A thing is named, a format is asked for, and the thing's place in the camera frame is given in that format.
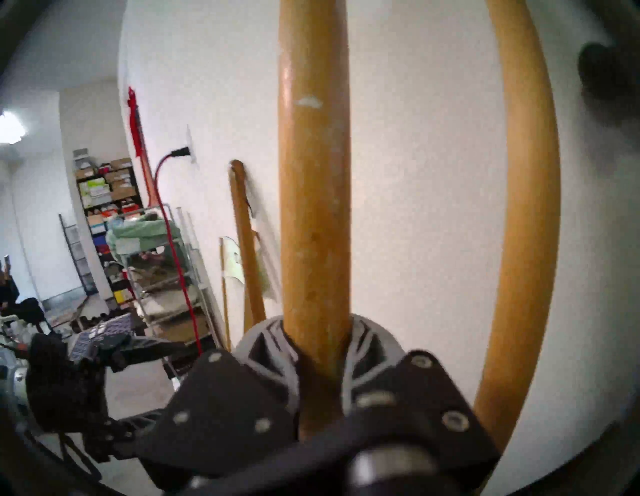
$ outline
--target person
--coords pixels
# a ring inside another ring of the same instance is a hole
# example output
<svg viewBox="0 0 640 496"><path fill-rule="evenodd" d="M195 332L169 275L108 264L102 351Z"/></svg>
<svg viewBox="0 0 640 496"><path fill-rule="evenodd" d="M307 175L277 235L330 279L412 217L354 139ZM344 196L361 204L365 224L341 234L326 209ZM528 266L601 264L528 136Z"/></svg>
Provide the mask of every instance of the person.
<svg viewBox="0 0 640 496"><path fill-rule="evenodd" d="M0 268L0 315L16 315L27 324L35 325L38 332L44 333L40 323L45 321L45 317L38 300L26 298L17 303L19 296L20 291L11 276L11 264L6 261L4 269Z"/></svg>

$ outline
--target wall outlet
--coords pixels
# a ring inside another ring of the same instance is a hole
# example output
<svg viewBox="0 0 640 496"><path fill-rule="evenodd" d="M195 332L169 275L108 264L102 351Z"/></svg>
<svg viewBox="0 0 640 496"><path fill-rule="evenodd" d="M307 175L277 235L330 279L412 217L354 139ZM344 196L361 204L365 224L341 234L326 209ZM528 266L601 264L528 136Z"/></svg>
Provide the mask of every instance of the wall outlet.
<svg viewBox="0 0 640 496"><path fill-rule="evenodd" d="M187 146L189 147L189 153L191 154L191 163L195 165L196 169L200 170L200 165L196 160L196 150L193 148L193 138L191 137L191 129L187 124Z"/></svg>

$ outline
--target ceiling light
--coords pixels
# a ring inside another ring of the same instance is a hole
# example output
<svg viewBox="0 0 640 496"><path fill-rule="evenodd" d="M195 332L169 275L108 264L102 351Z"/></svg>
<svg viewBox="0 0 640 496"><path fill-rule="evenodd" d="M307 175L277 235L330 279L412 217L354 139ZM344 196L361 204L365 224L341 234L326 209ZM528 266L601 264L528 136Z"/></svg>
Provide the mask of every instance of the ceiling light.
<svg viewBox="0 0 640 496"><path fill-rule="evenodd" d="M15 115L10 112L0 114L0 143L13 145L25 134L26 131Z"/></svg>

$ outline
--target screw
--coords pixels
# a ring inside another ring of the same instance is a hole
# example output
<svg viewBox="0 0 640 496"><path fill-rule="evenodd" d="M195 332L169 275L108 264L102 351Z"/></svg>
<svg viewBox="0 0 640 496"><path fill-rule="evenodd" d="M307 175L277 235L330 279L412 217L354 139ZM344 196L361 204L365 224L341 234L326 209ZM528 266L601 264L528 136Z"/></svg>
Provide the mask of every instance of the screw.
<svg viewBox="0 0 640 496"><path fill-rule="evenodd" d="M448 430L453 432L464 432L469 428L469 419L464 413L460 413L457 410L445 412L442 415L442 423Z"/></svg>
<svg viewBox="0 0 640 496"><path fill-rule="evenodd" d="M371 391L363 393L356 399L359 408L396 404L396 397L389 391Z"/></svg>
<svg viewBox="0 0 640 496"><path fill-rule="evenodd" d="M189 412L179 412L173 416L173 423L183 424L189 420Z"/></svg>
<svg viewBox="0 0 640 496"><path fill-rule="evenodd" d="M209 482L207 478L195 476L191 478L191 482L189 483L189 485L191 486L192 489L198 489L198 488L201 488L207 482Z"/></svg>
<svg viewBox="0 0 640 496"><path fill-rule="evenodd" d="M424 355L415 355L411 359L411 363L416 367L420 367L421 369L430 369L433 365L433 362L428 356Z"/></svg>
<svg viewBox="0 0 640 496"><path fill-rule="evenodd" d="M255 421L255 431L258 434L264 434L269 429L271 429L271 421L268 418L264 417Z"/></svg>

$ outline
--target wooden stick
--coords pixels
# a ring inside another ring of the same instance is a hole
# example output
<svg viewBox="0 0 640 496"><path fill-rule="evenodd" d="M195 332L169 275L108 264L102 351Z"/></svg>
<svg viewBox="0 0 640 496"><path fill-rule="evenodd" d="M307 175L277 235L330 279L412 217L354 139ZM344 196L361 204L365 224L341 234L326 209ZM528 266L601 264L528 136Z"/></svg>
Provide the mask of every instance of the wooden stick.
<svg viewBox="0 0 640 496"><path fill-rule="evenodd" d="M231 333L229 332L229 311L227 307L227 279L225 278L225 240L220 238L220 269L222 270L222 306L225 313L225 337L227 351L231 351Z"/></svg>
<svg viewBox="0 0 640 496"><path fill-rule="evenodd" d="M339 413L351 329L349 52L344 0L280 1L284 326L301 370L301 436Z"/></svg>
<svg viewBox="0 0 640 496"><path fill-rule="evenodd" d="M504 451L547 325L560 227L560 158L547 66L525 1L486 4L502 62L509 169L498 298L474 409Z"/></svg>
<svg viewBox="0 0 640 496"><path fill-rule="evenodd" d="M244 333L246 334L256 323L253 322L251 313L251 303L249 302L249 292L244 288Z"/></svg>
<svg viewBox="0 0 640 496"><path fill-rule="evenodd" d="M242 269L244 272L244 290L249 300L249 307L253 324L262 322L267 317L264 313L264 300L262 299L262 287L258 274L258 262L255 257L255 245L249 218L249 208L246 201L244 164L240 160L233 160L229 168L229 183L231 185L231 197L234 203L236 216L236 228Z"/></svg>

